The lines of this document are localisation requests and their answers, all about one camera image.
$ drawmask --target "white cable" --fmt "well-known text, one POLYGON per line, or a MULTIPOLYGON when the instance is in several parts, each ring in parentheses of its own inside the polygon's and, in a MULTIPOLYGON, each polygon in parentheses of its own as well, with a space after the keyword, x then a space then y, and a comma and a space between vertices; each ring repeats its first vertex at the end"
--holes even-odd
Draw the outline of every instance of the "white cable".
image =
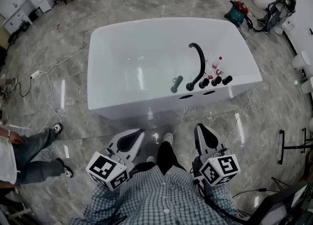
POLYGON ((42 149, 42 150, 40 151, 40 154, 41 154, 41 156, 42 156, 44 159, 46 159, 47 161, 52 161, 52 160, 53 160, 53 153, 52 153, 50 150, 48 150, 48 149, 42 149), (51 154, 51 159, 46 158, 46 157, 43 155, 43 151, 49 151, 49 153, 51 154))
MULTIPOLYGON (((283 68, 283 66, 282 66, 278 61, 276 61, 276 60, 269 60, 269 61, 264 62, 263 65, 262 65, 261 68, 260 68, 260 73, 262 72, 262 69, 263 69, 265 63, 268 63, 268 62, 276 62, 279 66, 282 67, 283 71, 284 71, 287 75, 291 76, 291 77, 294 79, 294 81, 297 81, 297 80, 295 80, 295 78, 294 78, 291 74, 289 74, 289 73, 283 68)), ((238 122, 239 118, 244 114, 246 108, 249 106, 249 104, 250 104, 250 99, 253 97, 254 92, 255 92, 255 90, 256 90, 257 87, 258 87, 258 84, 255 86, 255 88, 254 88, 254 90, 253 90, 253 92, 252 92, 252 95, 249 97, 248 104, 244 107, 244 110, 243 110, 243 112, 241 113, 241 115, 238 116, 238 118, 236 119, 236 122, 235 122, 235 125, 234 125, 233 129, 230 131, 230 133, 229 133, 229 135, 228 135, 226 141, 225 141, 223 144, 225 144, 225 143, 228 141, 228 139, 229 139, 231 133, 233 133, 233 131, 234 131, 236 125, 237 125, 237 122, 238 122)))
POLYGON ((188 11, 188 10, 190 10, 190 9, 193 9, 193 8, 197 8, 197 7, 206 7, 206 6, 225 6, 225 7, 229 7, 229 6, 222 5, 222 4, 204 4, 204 5, 198 5, 198 6, 195 6, 195 7, 192 7, 192 8, 187 8, 187 9, 185 9, 185 10, 172 12, 172 13, 169 13, 169 14, 160 14, 160 15, 158 15, 158 16, 155 17, 155 18, 158 18, 158 17, 160 17, 160 16, 169 16, 169 15, 176 14, 176 13, 186 12, 186 11, 188 11))
POLYGON ((49 84, 50 84, 50 86, 51 86, 51 90, 50 90, 50 93, 49 93, 48 96, 47 96, 46 103, 51 107, 51 109, 53 110, 53 112, 58 116, 58 118, 59 118, 61 124, 62 124, 62 120, 61 120, 60 116, 58 115, 58 113, 54 110, 53 106, 52 106, 52 105, 49 103, 49 101, 48 101, 48 100, 49 100, 49 96, 51 95, 51 93, 52 93, 52 91, 53 91, 53 86, 52 86, 52 84, 50 83, 50 79, 49 79, 48 73, 49 73, 55 66, 58 66, 58 65, 60 65, 60 64, 62 64, 62 63, 64 63, 64 62, 66 62, 67 60, 69 60, 70 58, 73 58, 73 57, 76 56, 76 55, 79 55, 81 52, 83 52, 83 51, 84 51, 85 49, 87 49, 88 47, 89 47, 89 45, 88 45, 87 47, 83 48, 83 49, 82 49, 81 51, 79 51, 77 54, 74 54, 74 55, 72 55, 72 56, 66 58, 64 61, 53 65, 47 72, 39 71, 40 74, 39 74, 39 76, 36 77, 36 79, 38 79, 38 78, 41 77, 43 74, 46 74, 46 75, 47 75, 48 82, 49 82, 49 84))
MULTIPOLYGON (((62 64, 62 63, 64 63, 64 62, 66 62, 67 60, 69 60, 70 58, 72 58, 72 57, 74 57, 74 56, 76 56, 76 55, 79 55, 81 52, 83 52, 83 51, 84 51, 85 49, 87 49, 88 47, 89 47, 89 45, 88 45, 87 47, 83 48, 83 49, 82 49, 81 51, 79 51, 77 54, 74 54, 74 55, 72 55, 72 56, 66 58, 64 61, 53 65, 47 72, 39 71, 39 75, 36 77, 36 79, 38 79, 38 78, 41 77, 43 74, 46 74, 46 75, 47 75, 48 82, 49 82, 49 84, 50 84, 50 86, 51 86, 51 90, 50 90, 50 93, 49 93, 48 96, 47 96, 46 103, 51 107, 51 109, 53 110, 53 112, 58 116, 58 118, 59 118, 61 124, 62 124, 62 120, 61 120, 60 116, 58 115, 58 113, 54 110, 53 106, 52 106, 52 105, 49 103, 49 101, 48 101, 48 100, 49 100, 49 96, 51 95, 51 93, 52 93, 52 91, 53 91, 53 85, 50 83, 50 79, 49 79, 48 73, 49 73, 55 66, 58 66, 58 65, 60 65, 60 64, 62 64)), ((41 129, 40 133, 41 133, 45 128, 49 128, 49 127, 44 126, 43 129, 41 129)), ((41 151, 40 151, 40 154, 41 154, 41 156, 42 156, 44 159, 46 159, 47 161, 52 161, 52 160, 53 160, 53 153, 52 153, 49 149, 43 149, 43 150, 41 150, 41 151), (51 154, 51 159, 46 158, 46 157, 43 155, 42 151, 49 151, 49 153, 51 154)))

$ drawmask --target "black knob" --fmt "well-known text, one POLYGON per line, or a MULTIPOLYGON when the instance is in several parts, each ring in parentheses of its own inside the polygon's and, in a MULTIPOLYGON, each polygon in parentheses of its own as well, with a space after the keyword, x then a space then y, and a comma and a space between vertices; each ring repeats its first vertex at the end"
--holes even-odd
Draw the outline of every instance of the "black knob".
POLYGON ((220 84, 222 81, 222 78, 220 76, 216 77, 213 81, 212 81, 212 85, 215 87, 218 84, 220 84))
POLYGON ((176 92, 177 92, 177 89, 178 89, 178 87, 180 86, 182 80, 183 80, 183 77, 180 75, 180 76, 176 79, 176 82, 175 82, 174 86, 171 87, 172 93, 176 93, 176 92))
POLYGON ((209 84, 210 84, 209 79, 205 78, 202 82, 199 83, 199 87, 200 87, 200 89, 204 89, 209 84))
POLYGON ((191 83, 188 83, 188 84, 186 85, 186 89, 187 89, 188 91, 192 91, 192 90, 194 90, 194 86, 193 86, 191 83))
POLYGON ((222 80, 222 83, 224 85, 227 85, 228 83, 230 83, 233 80, 233 78, 231 77, 231 75, 227 76, 225 79, 222 80))

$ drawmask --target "black pants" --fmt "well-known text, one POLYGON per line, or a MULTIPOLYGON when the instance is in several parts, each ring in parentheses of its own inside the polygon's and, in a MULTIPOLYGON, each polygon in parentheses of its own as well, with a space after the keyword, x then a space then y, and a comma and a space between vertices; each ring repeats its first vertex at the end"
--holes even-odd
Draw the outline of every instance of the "black pants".
POLYGON ((17 211, 23 210, 23 205, 20 202, 14 202, 6 197, 8 193, 10 193, 14 188, 2 188, 0 189, 0 204, 7 206, 7 207, 12 207, 15 208, 17 211))
MULTIPOLYGON (((161 144, 157 152, 157 166, 161 170, 162 174, 165 175, 166 172, 172 167, 176 166, 185 170, 177 161, 176 155, 172 149, 171 144, 168 141, 165 141, 161 144)), ((135 168, 138 172, 143 172, 152 169, 155 165, 154 162, 144 162, 138 164, 135 168)))

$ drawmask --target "white bathtub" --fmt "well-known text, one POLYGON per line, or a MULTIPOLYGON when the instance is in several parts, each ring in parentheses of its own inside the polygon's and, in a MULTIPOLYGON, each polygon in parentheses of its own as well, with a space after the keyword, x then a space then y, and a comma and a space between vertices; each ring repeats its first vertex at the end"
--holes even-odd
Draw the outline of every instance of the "white bathtub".
POLYGON ((228 21, 147 19, 104 26, 91 35, 88 108, 109 119, 152 116, 159 111, 229 99, 260 81, 249 48, 228 21), (190 43, 197 43, 210 63, 222 56, 220 69, 233 81, 216 87, 210 83, 204 89, 197 83, 188 91, 186 84, 200 71, 199 55, 189 48, 190 43), (183 82, 177 93, 172 93, 173 78, 180 75, 183 82), (186 95, 192 97, 180 99, 186 95))

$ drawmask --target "bathtub faucet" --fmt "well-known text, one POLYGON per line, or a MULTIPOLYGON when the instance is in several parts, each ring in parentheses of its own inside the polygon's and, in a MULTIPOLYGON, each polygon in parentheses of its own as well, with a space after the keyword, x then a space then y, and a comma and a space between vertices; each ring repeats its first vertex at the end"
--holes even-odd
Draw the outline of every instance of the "bathtub faucet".
POLYGON ((204 54, 203 54, 203 51, 202 49, 200 48, 200 46, 196 43, 191 43, 189 44, 189 47, 194 47, 197 52, 199 53, 199 56, 200 56, 200 63, 201 63, 201 68, 200 68, 200 73, 197 75, 197 77, 191 82, 191 83, 188 83, 186 85, 186 88, 188 91, 192 91, 194 90, 194 86, 195 84, 203 77, 204 75, 204 72, 205 72, 205 58, 204 58, 204 54))

